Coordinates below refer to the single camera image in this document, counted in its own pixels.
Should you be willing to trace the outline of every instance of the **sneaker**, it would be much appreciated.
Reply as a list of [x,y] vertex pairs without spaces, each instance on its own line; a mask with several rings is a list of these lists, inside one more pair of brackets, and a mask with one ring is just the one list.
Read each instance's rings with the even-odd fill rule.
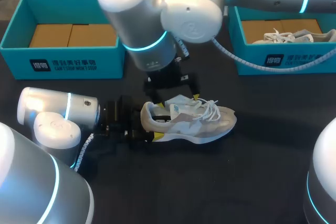
[[[185,139],[195,144],[208,143],[226,135],[237,122],[233,110],[216,102],[194,101],[183,95],[167,101],[165,108],[146,102],[141,124],[146,131],[154,132],[156,142]],[[167,122],[155,120],[159,118],[167,118]]]
[[282,33],[280,34],[276,29],[275,33],[264,34],[263,40],[253,42],[253,44],[273,44],[273,43],[305,43],[314,42],[314,38],[311,33],[305,34],[295,33]]
[[293,34],[294,37],[304,37],[306,35],[311,35],[314,42],[336,42],[336,30],[332,29],[326,34],[313,34],[310,31],[302,30],[297,31]]

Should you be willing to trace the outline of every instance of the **shoelace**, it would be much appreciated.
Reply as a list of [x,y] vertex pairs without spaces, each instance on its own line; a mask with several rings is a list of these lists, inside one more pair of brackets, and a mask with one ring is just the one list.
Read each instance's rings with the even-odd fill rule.
[[203,114],[197,114],[198,117],[193,118],[193,120],[206,120],[207,122],[211,122],[211,121],[218,121],[221,117],[220,117],[220,111],[219,108],[217,107],[217,105],[215,104],[218,101],[206,101],[204,99],[198,98],[197,101],[194,101],[197,104],[195,105],[195,109],[198,109],[199,107],[203,107],[206,108]]
[[280,34],[275,28],[275,33],[269,33],[264,35],[264,40],[272,40],[274,43],[287,43],[294,42],[295,37],[292,33],[282,33]]

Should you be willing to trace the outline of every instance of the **teal box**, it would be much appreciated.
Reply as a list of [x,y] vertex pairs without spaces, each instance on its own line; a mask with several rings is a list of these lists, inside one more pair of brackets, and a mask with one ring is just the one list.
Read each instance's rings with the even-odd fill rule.
[[[323,33],[336,28],[336,14],[308,14],[263,12],[240,7],[229,8],[229,33],[234,54],[251,63],[266,66],[265,62],[272,55],[282,57],[281,65],[276,68],[291,68],[311,62],[336,47],[336,42],[317,43],[285,43],[285,44],[248,44],[245,40],[243,26],[244,20],[283,20],[283,19],[316,19]],[[236,62],[238,73],[250,74],[279,74],[257,70]],[[335,73],[336,56],[311,68],[295,71],[293,73]]]
[[20,0],[0,44],[15,79],[119,79],[125,49],[29,48],[37,24],[108,24],[97,0]]

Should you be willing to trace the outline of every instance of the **black tablecloth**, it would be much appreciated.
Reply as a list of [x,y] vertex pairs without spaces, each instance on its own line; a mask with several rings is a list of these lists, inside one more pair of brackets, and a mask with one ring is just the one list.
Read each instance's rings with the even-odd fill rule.
[[[3,35],[8,22],[0,22]],[[230,48],[225,29],[218,40]],[[196,72],[201,97],[236,111],[222,139],[193,145],[154,143],[150,151],[120,144],[98,159],[88,178],[94,224],[304,223],[302,196],[314,143],[336,116],[334,74],[238,76],[232,60],[211,44],[188,45],[184,72]],[[127,57],[122,80],[16,81],[0,59],[0,121],[30,137],[16,121],[24,87],[97,97],[121,94],[138,103],[145,74]],[[187,87],[163,92],[191,96]]]

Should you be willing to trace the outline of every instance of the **cable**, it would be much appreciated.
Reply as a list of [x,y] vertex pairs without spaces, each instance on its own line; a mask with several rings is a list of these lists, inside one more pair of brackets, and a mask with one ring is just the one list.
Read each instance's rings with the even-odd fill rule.
[[88,137],[88,139],[85,141],[85,143],[84,143],[84,145],[83,145],[83,147],[82,147],[82,149],[81,149],[81,151],[79,153],[75,169],[73,169],[75,172],[78,171],[79,166],[82,163],[82,159],[83,159],[85,150],[88,147],[88,145],[90,144],[90,142],[93,140],[93,138],[94,138],[93,133],[91,133],[90,136]]
[[176,42],[178,43],[178,45],[180,46],[180,49],[182,50],[182,53],[184,54],[184,57],[188,57],[189,56],[189,52],[187,47],[183,44],[182,40],[176,36],[174,36],[174,39],[176,40]]
[[244,65],[247,65],[248,67],[251,67],[251,68],[255,68],[255,69],[258,69],[258,70],[262,70],[262,71],[277,72],[277,73],[287,73],[287,72],[294,72],[294,71],[307,69],[307,68],[318,65],[318,64],[328,60],[329,58],[331,58],[332,56],[334,56],[336,54],[336,48],[334,48],[330,52],[323,55],[322,57],[320,57],[320,58],[318,58],[318,59],[316,59],[312,62],[303,64],[303,65],[300,65],[300,66],[297,66],[297,67],[293,67],[293,68],[269,68],[269,67],[263,67],[263,66],[256,65],[256,64],[253,64],[251,62],[248,62],[246,60],[243,60],[243,59],[231,54],[221,44],[219,44],[218,41],[215,38],[212,38],[211,40],[220,51],[222,51],[224,54],[226,54],[230,58],[234,59],[235,61],[238,61],[238,62],[240,62]]

